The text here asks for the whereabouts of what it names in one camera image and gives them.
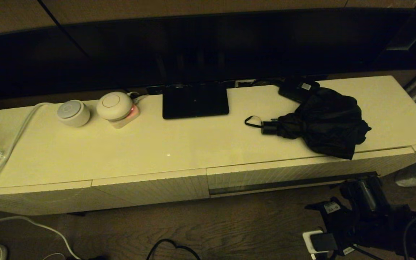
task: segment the round white device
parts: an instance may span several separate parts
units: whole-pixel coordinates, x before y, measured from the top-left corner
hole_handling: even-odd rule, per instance
[[[57,109],[57,118],[68,126],[80,127],[86,124],[91,116],[89,109],[79,100],[70,100]]]
[[[123,92],[111,92],[99,99],[96,105],[100,117],[109,121],[122,120],[131,111],[133,100]]]

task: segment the power cord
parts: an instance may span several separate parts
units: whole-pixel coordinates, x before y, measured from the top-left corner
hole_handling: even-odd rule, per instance
[[[49,257],[54,256],[54,255],[61,255],[61,256],[63,257],[63,260],[65,260],[65,259],[66,259],[65,255],[63,255],[62,253],[52,253],[51,255],[48,255],[48,256],[46,256],[45,258],[43,258],[43,260],[46,260],[46,259],[48,259]]]
[[[132,100],[135,105],[137,105],[142,99],[145,99],[149,95],[140,95],[139,92],[129,92],[126,93]]]
[[[328,260],[335,260],[337,258],[338,254],[337,251],[333,251],[333,253],[331,254],[330,258]]]
[[[44,4],[43,0],[38,0],[38,3],[39,5],[41,5],[43,10],[46,12],[46,14],[48,14],[51,20],[56,24],[57,28],[59,28],[59,30],[68,38],[68,40],[71,41],[71,43],[73,43],[73,45],[78,49],[78,51],[80,51],[84,55],[84,57],[86,57],[95,66],[94,59],[92,59],[91,56],[89,56],[89,54],[80,46],[80,44],[68,33],[68,31],[65,30],[65,28],[59,23],[59,21],[57,21],[57,18],[51,13],[49,8]],[[97,68],[96,70],[97,72],[104,74],[103,71]],[[107,76],[110,81],[112,81],[115,85],[120,87],[120,84],[118,83],[118,81],[116,81],[112,76],[110,76],[109,74],[104,75],[104,76]]]
[[[406,225],[406,228],[404,229],[404,233],[402,236],[402,246],[404,249],[404,260],[409,260],[409,252],[407,250],[407,232],[409,232],[409,228],[412,224],[414,224],[414,222],[416,221],[416,216],[410,220],[410,222]]]
[[[146,260],[150,260],[150,257],[152,256],[152,254],[153,254],[153,252],[157,249],[157,247],[158,247],[158,245],[160,245],[161,243],[163,243],[163,242],[168,242],[168,243],[170,243],[170,244],[172,244],[173,245],[173,247],[174,248],[176,248],[176,249],[182,249],[182,250],[187,250],[188,252],[190,252],[197,260],[201,260],[200,259],[200,257],[197,255],[197,253],[195,253],[195,251],[194,250],[192,250],[190,247],[186,247],[186,246],[179,246],[179,245],[176,245],[176,243],[173,241],[173,240],[171,240],[171,239],[160,239],[153,247],[152,247],[152,249],[150,250],[150,252],[149,252],[149,254],[147,255],[147,258],[146,258]]]
[[[368,256],[368,257],[370,257],[370,258],[373,258],[373,259],[375,259],[375,260],[383,260],[383,259],[381,259],[380,257],[378,257],[378,256],[376,256],[376,255],[372,255],[371,253],[368,253],[367,251],[365,251],[365,250],[361,250],[360,248],[358,248],[358,247],[355,247],[355,246],[353,246],[353,245],[350,245],[350,247],[352,247],[354,250],[356,250],[357,252],[359,252],[359,253],[362,253],[362,254],[364,254],[364,255],[366,255],[366,256]]]
[[[25,127],[27,126],[28,122],[30,122],[30,119],[33,117],[33,114],[36,112],[36,110],[38,110],[38,108],[42,107],[43,105],[47,105],[47,104],[50,104],[50,103],[40,103],[40,104],[35,105],[31,109],[30,113],[28,113],[28,115],[25,117],[25,120],[23,121],[22,126],[18,130],[17,135],[15,136],[14,140],[12,141],[12,144],[10,145],[10,147],[7,150],[7,154],[6,154],[5,158],[0,162],[0,172],[4,168],[4,166],[6,165],[7,161],[9,160],[10,155],[12,154],[12,151],[14,150],[15,145],[17,144],[18,140],[20,139],[20,136],[22,135],[23,131],[25,130]],[[79,260],[81,259],[77,255],[75,255],[73,250],[70,248],[70,246],[68,245],[68,241],[66,240],[64,235],[62,235],[62,233],[58,232],[57,230],[53,229],[52,227],[48,227],[48,226],[39,224],[39,223],[31,220],[30,218],[23,217],[23,216],[3,217],[3,218],[0,218],[0,222],[7,221],[7,220],[15,220],[15,219],[21,219],[21,220],[28,221],[29,223],[31,223],[35,226],[42,227],[44,229],[50,230],[50,231],[58,234],[64,240],[66,248],[68,249],[68,252],[70,252],[71,255],[74,258],[79,259]]]

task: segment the wooden floor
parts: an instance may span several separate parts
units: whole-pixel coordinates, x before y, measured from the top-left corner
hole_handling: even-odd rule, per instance
[[[409,204],[416,210],[416,187],[383,178],[391,204]],[[218,199],[156,204],[90,212],[85,217],[57,214],[34,217],[67,236],[77,255],[107,255],[111,260],[144,260],[161,238],[170,238],[195,250],[205,260],[310,259],[302,232],[324,226],[317,211],[304,206],[337,196],[328,186],[230,196]],[[42,260],[54,252],[67,253],[61,238],[24,221],[0,223],[0,244],[10,260]],[[383,259],[401,259],[393,253],[368,249]],[[49,260],[60,260],[56,256]],[[155,260],[194,257],[162,244]],[[368,259],[358,252],[346,259]]]

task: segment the white cabinet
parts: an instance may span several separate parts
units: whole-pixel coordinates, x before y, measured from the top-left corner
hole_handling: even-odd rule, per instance
[[[162,96],[149,96],[121,129],[94,113],[97,100],[85,101],[91,119],[79,128],[58,122],[60,104],[51,104],[35,113],[0,173],[0,210],[39,215],[206,199],[384,176],[416,162],[416,104],[393,77],[320,85],[356,98],[372,127],[352,161],[244,125],[251,115],[270,120],[299,106],[276,86],[228,89],[228,115],[179,120],[164,120]],[[0,148],[29,110],[0,110]]]

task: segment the white cable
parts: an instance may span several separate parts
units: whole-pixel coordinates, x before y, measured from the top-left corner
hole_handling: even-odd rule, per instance
[[[17,144],[18,140],[20,139],[20,136],[22,135],[23,131],[25,130],[25,127],[28,124],[28,122],[30,121],[30,119],[33,116],[33,114],[36,112],[36,110],[38,108],[40,108],[43,105],[47,105],[47,104],[49,104],[49,103],[40,103],[40,104],[35,105],[31,109],[30,113],[28,113],[28,115],[25,117],[25,120],[23,121],[22,126],[20,127],[17,135],[15,135],[15,138],[12,141],[12,144],[10,145],[10,147],[7,150],[7,154],[5,155],[5,158],[0,162],[0,172],[1,172],[2,168],[5,166],[5,164],[7,163],[7,160],[9,160],[10,155],[12,154],[12,151],[14,150],[15,145]],[[64,240],[65,245],[66,245],[66,248],[68,249],[68,252],[70,252],[71,255],[74,258],[79,259],[79,260],[81,259],[77,255],[75,255],[75,253],[73,252],[73,250],[70,248],[70,246],[68,245],[68,241],[66,240],[66,238],[64,237],[64,235],[62,235],[60,232],[58,232],[57,230],[55,230],[55,229],[53,229],[51,227],[48,227],[48,226],[45,226],[45,225],[36,223],[33,220],[31,220],[30,218],[23,217],[23,216],[3,217],[3,218],[0,218],[0,222],[7,221],[7,220],[13,220],[13,219],[25,220],[25,221],[28,221],[31,224],[35,225],[35,226],[42,227],[42,228],[47,229],[47,230],[51,230],[52,232],[58,234]]]
[[[139,92],[136,92],[136,91],[131,91],[131,92],[128,92],[128,93],[126,93],[128,96],[131,96],[132,94],[137,94],[137,95],[140,95],[140,93]]]
[[[64,260],[66,259],[65,255],[63,255],[62,253],[52,253],[51,255],[48,255],[45,258],[43,258],[43,260],[46,260],[46,259],[48,259],[49,257],[51,257],[53,255],[61,255],[64,258]]]
[[[135,99],[133,99],[133,103],[134,104],[139,104],[139,102],[142,100],[142,99],[145,99],[146,97],[148,97],[149,95],[142,95],[142,96],[140,96],[140,97],[136,97]]]

